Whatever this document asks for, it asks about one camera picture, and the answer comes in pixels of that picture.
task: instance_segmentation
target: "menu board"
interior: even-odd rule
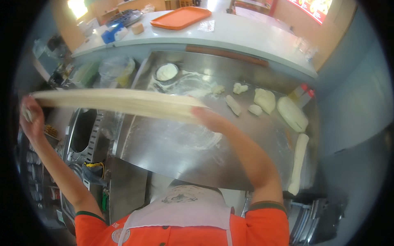
[[[332,0],[288,0],[308,13],[320,25],[328,13]]]

